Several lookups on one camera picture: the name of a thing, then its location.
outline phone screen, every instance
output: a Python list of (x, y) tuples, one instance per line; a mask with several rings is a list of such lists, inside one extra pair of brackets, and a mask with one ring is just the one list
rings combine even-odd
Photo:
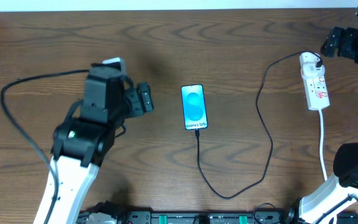
[(181, 99), (186, 130), (207, 128), (208, 120), (203, 86), (201, 84), (183, 86), (181, 88)]

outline white background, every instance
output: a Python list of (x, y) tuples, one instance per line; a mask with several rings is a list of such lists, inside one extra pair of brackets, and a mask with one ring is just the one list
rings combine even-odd
[(0, 0), (0, 12), (357, 7), (358, 0)]

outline wood grain surface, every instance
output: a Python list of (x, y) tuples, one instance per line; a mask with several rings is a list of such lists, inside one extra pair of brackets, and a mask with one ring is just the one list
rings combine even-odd
[[(221, 200), (196, 166), (194, 132), (185, 131), (180, 87), (202, 83), (209, 128), (201, 166), (231, 195), (261, 178), (269, 139), (255, 110), (266, 67), (300, 50), (318, 51), (329, 29), (357, 27), (353, 9), (0, 13), (0, 89), (42, 73), (89, 68), (120, 56), (135, 82), (147, 81), (155, 111), (128, 119), (83, 208), (105, 200), (154, 210), (288, 207), (323, 183), (319, 117), (307, 108), (297, 57), (270, 69), (259, 106), (274, 140), (266, 179)], [(324, 58), (331, 106), (323, 111), (328, 174), (341, 144), (358, 141), (358, 65)], [(49, 153), (52, 133), (83, 96), (86, 74), (15, 86), (8, 107)], [(0, 108), (0, 223), (32, 223), (47, 169)], [(349, 210), (358, 211), (358, 205)]]

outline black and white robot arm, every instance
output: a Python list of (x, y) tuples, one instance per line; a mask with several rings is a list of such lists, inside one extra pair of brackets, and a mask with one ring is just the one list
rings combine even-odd
[[(47, 186), (34, 223), (75, 223), (85, 195), (116, 137), (125, 132), (124, 120), (153, 111), (147, 83), (134, 87), (120, 58), (92, 64), (85, 81), (84, 100), (74, 103), (53, 134), (52, 170), (58, 177), (58, 195), (49, 172)], [(73, 117), (76, 109), (80, 116)], [(116, 135), (116, 129), (123, 128)]]

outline power strip switch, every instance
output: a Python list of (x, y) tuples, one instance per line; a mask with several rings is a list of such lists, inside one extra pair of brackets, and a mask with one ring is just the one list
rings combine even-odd
[(320, 59), (309, 52), (301, 54), (301, 76), (305, 86), (309, 110), (321, 110), (329, 106), (328, 90), (324, 78), (324, 65), (316, 67)]

